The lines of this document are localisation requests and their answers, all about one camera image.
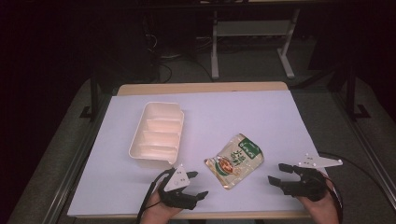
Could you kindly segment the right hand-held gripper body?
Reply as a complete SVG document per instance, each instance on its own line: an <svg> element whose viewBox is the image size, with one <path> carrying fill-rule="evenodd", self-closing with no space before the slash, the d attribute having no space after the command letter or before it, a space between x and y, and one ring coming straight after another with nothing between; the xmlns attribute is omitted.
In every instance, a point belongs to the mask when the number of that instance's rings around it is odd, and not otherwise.
<svg viewBox="0 0 396 224"><path fill-rule="evenodd" d="M318 168L327 168L342 165L343 161L329 159L320 156L305 154L304 158L297 162L293 174L300 177L299 181L282 181L282 190L285 195L306 197L312 202L321 200L326 191L326 177Z"/></svg>

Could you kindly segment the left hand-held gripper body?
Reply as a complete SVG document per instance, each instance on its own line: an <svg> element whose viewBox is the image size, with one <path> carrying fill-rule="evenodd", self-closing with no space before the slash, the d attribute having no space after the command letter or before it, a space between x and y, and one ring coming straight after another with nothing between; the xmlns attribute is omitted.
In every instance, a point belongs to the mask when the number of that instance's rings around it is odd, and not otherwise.
<svg viewBox="0 0 396 224"><path fill-rule="evenodd" d="M185 194L183 190L190 184L183 166L165 171L167 176L158 187L161 202L169 207L192 210L198 201L195 196Z"/></svg>

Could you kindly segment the green and beige snack packet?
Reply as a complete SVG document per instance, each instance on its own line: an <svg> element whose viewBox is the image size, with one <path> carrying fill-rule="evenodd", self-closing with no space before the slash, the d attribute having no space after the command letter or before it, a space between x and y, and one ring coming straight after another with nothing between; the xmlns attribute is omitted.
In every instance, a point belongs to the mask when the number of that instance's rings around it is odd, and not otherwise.
<svg viewBox="0 0 396 224"><path fill-rule="evenodd" d="M243 134L235 135L205 165L225 189L232 189L264 162L262 150Z"/></svg>

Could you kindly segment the white compartment plastic tray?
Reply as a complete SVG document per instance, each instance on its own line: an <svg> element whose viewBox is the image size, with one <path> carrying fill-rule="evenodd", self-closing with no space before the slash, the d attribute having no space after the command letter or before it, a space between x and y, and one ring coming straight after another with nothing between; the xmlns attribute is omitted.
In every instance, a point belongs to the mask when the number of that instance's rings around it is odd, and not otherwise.
<svg viewBox="0 0 396 224"><path fill-rule="evenodd" d="M146 104L129 155L138 162L172 166L177 161L184 113L177 103Z"/></svg>

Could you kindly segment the person's left hand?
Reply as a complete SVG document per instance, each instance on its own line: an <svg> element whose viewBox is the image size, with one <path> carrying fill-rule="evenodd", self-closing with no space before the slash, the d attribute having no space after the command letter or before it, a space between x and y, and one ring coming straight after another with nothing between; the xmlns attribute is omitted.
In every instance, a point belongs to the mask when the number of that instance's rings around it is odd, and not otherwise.
<svg viewBox="0 0 396 224"><path fill-rule="evenodd" d="M181 211L181 208L169 207L162 203L158 191L155 190L148 198L140 224L167 224Z"/></svg>

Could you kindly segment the person's right hand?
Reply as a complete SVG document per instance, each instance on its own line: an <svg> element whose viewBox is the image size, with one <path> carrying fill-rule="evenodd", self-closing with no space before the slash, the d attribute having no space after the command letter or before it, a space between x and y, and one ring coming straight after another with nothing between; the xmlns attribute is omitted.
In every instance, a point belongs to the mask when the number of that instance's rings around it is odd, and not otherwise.
<svg viewBox="0 0 396 224"><path fill-rule="evenodd" d="M316 224L340 224L339 203L333 194L332 181L327 179L326 184L329 190L321 200L312 202L306 197L298 197L297 200L304 206Z"/></svg>

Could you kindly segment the pale lavender table mat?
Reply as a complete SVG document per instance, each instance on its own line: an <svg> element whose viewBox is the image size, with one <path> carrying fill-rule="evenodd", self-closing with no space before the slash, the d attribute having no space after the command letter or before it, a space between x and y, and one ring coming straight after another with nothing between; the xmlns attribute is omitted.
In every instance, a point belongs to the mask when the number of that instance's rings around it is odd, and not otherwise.
<svg viewBox="0 0 396 224"><path fill-rule="evenodd" d="M197 172L186 191L206 192L181 218L304 216L302 205L269 184L281 163L296 164L316 148L289 91L240 91L117 96L111 99L70 204L70 217L135 217L159 170L141 167L129 149L145 105L170 102L184 112L177 161ZM243 134L264 155L263 164L230 190L205 166L229 140Z"/></svg>

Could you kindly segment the white metal stand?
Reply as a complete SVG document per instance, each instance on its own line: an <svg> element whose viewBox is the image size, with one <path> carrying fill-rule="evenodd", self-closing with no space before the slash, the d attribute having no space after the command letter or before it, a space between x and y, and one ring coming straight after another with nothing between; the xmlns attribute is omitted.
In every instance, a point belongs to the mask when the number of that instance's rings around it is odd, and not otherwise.
<svg viewBox="0 0 396 224"><path fill-rule="evenodd" d="M292 36L300 15L300 9L293 10L289 20L278 21L219 21L217 12L214 12L212 25L212 50L211 50L211 77L219 79L218 38L228 36L284 36L284 45L277 50L287 78L293 79L295 75L287 57Z"/></svg>

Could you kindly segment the black metal frame post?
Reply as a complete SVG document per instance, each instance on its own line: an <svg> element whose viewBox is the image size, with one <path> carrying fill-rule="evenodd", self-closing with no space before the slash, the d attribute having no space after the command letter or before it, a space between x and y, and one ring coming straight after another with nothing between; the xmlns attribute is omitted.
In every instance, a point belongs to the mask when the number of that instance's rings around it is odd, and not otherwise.
<svg viewBox="0 0 396 224"><path fill-rule="evenodd" d="M90 80L90 93L91 93L91 105L85 106L80 113L82 119L89 119L90 121L95 120L98 113L98 82L96 77L92 77Z"/></svg>
<svg viewBox="0 0 396 224"><path fill-rule="evenodd" d="M364 105L355 104L356 96L356 73L352 63L346 66L346 112L348 116L357 119L368 119L370 115Z"/></svg>

